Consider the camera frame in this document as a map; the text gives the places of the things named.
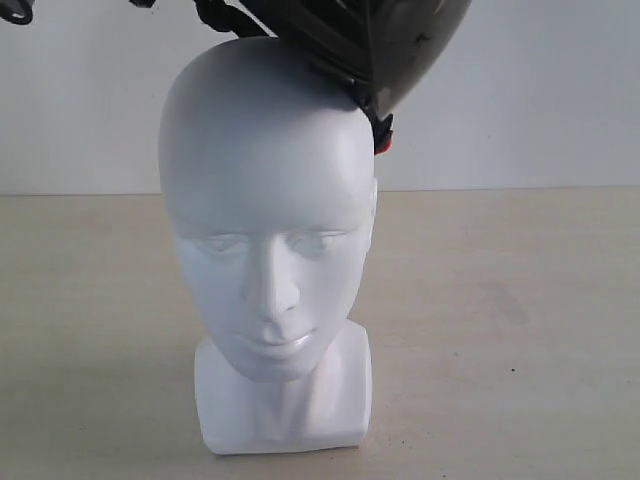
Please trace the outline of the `black helmet with visor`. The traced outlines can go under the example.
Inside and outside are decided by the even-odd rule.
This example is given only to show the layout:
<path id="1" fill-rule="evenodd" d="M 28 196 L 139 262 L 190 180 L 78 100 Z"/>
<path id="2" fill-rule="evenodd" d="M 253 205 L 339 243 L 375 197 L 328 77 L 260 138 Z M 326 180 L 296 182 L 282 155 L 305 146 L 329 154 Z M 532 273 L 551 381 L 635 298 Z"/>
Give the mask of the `black helmet with visor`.
<path id="1" fill-rule="evenodd" d="M 293 42 L 338 80 L 371 123 L 373 152 L 393 140 L 395 106 L 444 51 L 467 1 L 198 1 L 201 22 L 239 37 Z"/>

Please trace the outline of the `white mannequin head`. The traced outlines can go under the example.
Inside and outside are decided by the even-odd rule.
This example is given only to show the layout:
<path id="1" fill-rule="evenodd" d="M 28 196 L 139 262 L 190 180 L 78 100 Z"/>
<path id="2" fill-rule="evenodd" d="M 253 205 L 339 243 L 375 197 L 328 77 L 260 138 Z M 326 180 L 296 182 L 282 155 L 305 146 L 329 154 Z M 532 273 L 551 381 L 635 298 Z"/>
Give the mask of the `white mannequin head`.
<path id="1" fill-rule="evenodd" d="M 176 257 L 207 330 L 194 363 L 207 447 L 360 444 L 371 353 L 349 313 L 377 205 L 368 118 L 283 42 L 233 40 L 174 81 L 158 160 Z"/>

